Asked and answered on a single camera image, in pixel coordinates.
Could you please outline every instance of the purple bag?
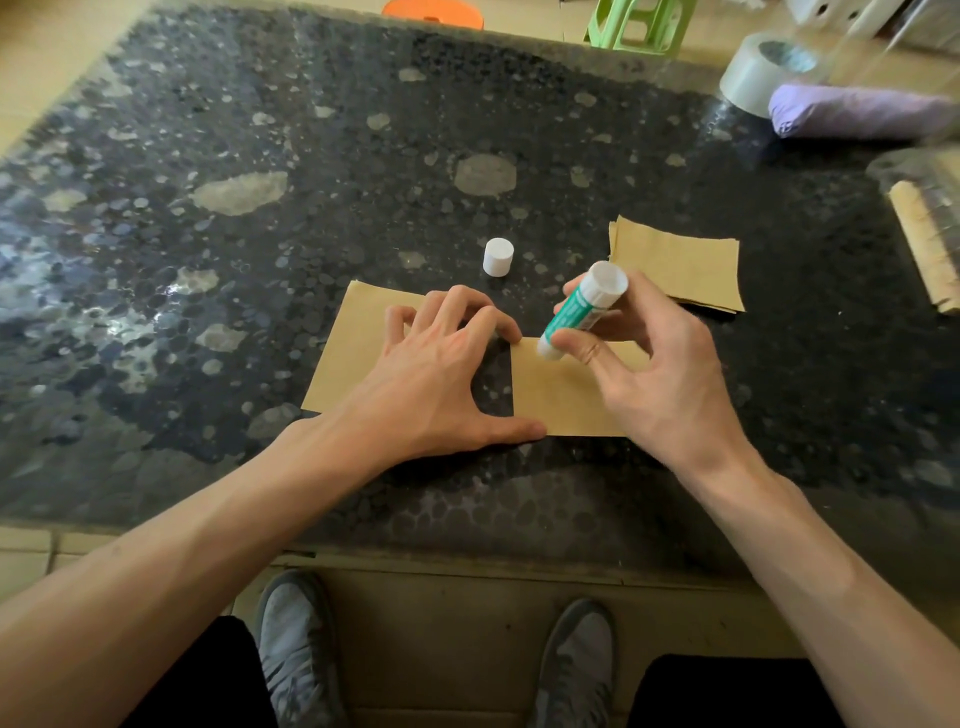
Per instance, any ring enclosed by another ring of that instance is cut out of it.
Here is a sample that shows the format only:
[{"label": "purple bag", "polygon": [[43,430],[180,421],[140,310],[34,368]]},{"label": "purple bag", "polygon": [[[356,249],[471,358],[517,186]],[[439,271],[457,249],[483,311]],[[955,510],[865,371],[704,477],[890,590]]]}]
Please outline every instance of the purple bag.
[{"label": "purple bag", "polygon": [[882,88],[782,85],[770,99],[778,136],[907,141],[942,131],[958,118],[946,96]]}]

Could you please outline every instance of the forearm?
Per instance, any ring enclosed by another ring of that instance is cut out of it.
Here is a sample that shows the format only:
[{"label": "forearm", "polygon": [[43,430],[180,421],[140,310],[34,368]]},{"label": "forearm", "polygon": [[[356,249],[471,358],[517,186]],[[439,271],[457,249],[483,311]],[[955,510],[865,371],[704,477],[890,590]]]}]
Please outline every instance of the forearm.
[{"label": "forearm", "polygon": [[856,726],[960,725],[960,652],[754,452],[684,480]]},{"label": "forearm", "polygon": [[4,604],[0,724],[119,723],[229,600],[358,484],[339,462],[302,481],[264,453]]}]

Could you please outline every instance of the shoe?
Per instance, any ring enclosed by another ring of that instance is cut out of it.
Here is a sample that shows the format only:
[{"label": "shoe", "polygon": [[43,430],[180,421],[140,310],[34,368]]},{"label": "shoe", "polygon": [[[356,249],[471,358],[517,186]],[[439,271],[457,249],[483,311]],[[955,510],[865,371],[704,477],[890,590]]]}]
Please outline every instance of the shoe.
[{"label": "shoe", "polygon": [[253,629],[279,728],[346,728],[333,612],[316,573],[288,570],[260,597]]},{"label": "shoe", "polygon": [[613,617],[592,599],[578,599],[557,620],[540,662],[529,728],[604,728],[616,670]]}]

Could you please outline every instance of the glue stick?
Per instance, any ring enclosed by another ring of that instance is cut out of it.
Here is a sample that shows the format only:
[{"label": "glue stick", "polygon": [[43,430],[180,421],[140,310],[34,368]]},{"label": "glue stick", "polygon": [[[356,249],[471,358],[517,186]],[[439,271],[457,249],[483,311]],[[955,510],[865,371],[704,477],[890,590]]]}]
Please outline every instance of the glue stick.
[{"label": "glue stick", "polygon": [[550,345],[550,338],[558,328],[588,330],[616,303],[627,290],[627,274],[606,260],[590,266],[580,285],[566,299],[553,321],[537,342],[537,353],[544,359],[556,361],[564,353]]}]

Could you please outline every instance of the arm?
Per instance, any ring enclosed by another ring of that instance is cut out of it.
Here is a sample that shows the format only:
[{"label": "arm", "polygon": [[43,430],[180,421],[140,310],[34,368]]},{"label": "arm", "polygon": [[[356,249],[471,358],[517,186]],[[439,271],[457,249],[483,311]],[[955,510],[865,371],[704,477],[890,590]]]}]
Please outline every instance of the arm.
[{"label": "arm", "polygon": [[[574,280],[564,287],[569,293]],[[635,340],[630,372],[602,339]],[[642,274],[593,333],[551,343],[587,363],[624,431],[707,509],[804,645],[851,728],[960,725],[960,651],[857,556],[747,441],[707,327]]]},{"label": "arm", "polygon": [[[464,318],[469,323],[459,328]],[[410,325],[410,334],[404,326]],[[384,352],[336,409],[0,607],[0,725],[116,725],[279,550],[402,460],[538,439],[470,381],[513,319],[462,286],[387,311]]]}]

